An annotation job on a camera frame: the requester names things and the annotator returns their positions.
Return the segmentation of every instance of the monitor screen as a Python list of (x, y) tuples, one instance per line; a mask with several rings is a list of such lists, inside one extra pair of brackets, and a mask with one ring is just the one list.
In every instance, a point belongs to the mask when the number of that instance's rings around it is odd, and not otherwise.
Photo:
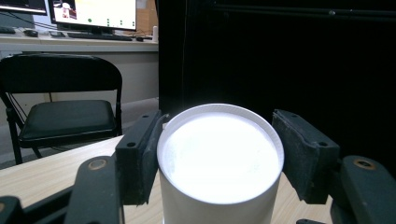
[(88, 29), (136, 30), (135, 0), (48, 0), (54, 24)]
[(0, 0), (0, 11), (47, 15), (45, 0)]

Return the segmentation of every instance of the desk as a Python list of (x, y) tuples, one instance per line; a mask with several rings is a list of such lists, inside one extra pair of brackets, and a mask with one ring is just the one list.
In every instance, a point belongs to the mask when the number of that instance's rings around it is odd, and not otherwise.
[(114, 41), (78, 39), (70, 37), (25, 36), (20, 30), (15, 35), (0, 34), (1, 51), (45, 52), (158, 52), (158, 43), (151, 40)]
[[(37, 161), (0, 171), (0, 196), (14, 195), (23, 207), (74, 184), (78, 167), (87, 159), (110, 156), (122, 136), (76, 148)], [(282, 174), (276, 195), (272, 223), (294, 224), (308, 218), (332, 224), (329, 198), (326, 204), (306, 204), (298, 200), (288, 179)], [(148, 204), (124, 206), (125, 221), (132, 224), (162, 224), (163, 205), (160, 178), (157, 174)]]
[[(77, 38), (53, 38), (49, 35), (39, 37), (25, 36), (16, 30), (15, 35), (0, 34), (0, 59), (9, 54), (53, 52), (64, 54), (88, 54), (105, 59), (117, 66), (122, 74), (122, 97), (121, 102), (131, 103), (151, 99), (159, 96), (158, 76), (158, 43), (150, 40), (137, 41), (111, 41), (97, 39)], [(99, 92), (84, 93), (53, 93), (52, 99), (76, 100), (76, 99), (107, 99), (115, 104), (114, 98), (104, 98), (107, 94)], [(48, 101), (47, 94), (32, 98), (19, 96), (23, 110), (28, 113), (30, 108), (38, 103)], [(5, 107), (0, 104), (0, 126), (7, 125)]]

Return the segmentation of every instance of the chair leg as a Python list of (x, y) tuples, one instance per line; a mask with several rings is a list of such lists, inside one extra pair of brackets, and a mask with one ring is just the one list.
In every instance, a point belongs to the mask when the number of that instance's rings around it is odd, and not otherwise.
[(40, 159), (43, 158), (43, 156), (41, 155), (40, 151), (38, 151), (38, 148), (36, 147), (32, 147), (33, 152), (35, 153), (35, 155)]
[(7, 121), (9, 132), (11, 134), (12, 148), (14, 149), (15, 162), (18, 164), (23, 163), (20, 144), (18, 142), (17, 124), (12, 115), (12, 110), (7, 109)]

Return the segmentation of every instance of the black panel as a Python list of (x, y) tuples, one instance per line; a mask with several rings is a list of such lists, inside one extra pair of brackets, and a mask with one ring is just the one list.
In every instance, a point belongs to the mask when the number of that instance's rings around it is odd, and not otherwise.
[(221, 11), (194, 3), (188, 2), (185, 34), (179, 33), (185, 39), (178, 37), (174, 48), (168, 30), (184, 17), (163, 15), (160, 25), (164, 113), (228, 103), (271, 120), (275, 108), (288, 110), (328, 135), (342, 156), (372, 158), (396, 175), (389, 156), (396, 150), (394, 21)]

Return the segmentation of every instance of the chair backrest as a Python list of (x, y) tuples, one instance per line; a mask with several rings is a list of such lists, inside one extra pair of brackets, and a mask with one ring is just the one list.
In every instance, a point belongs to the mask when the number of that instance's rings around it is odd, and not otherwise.
[(0, 94), (7, 108), (13, 107), (7, 93), (117, 91), (115, 116), (120, 125), (121, 89), (119, 69), (94, 56), (16, 54), (0, 61)]

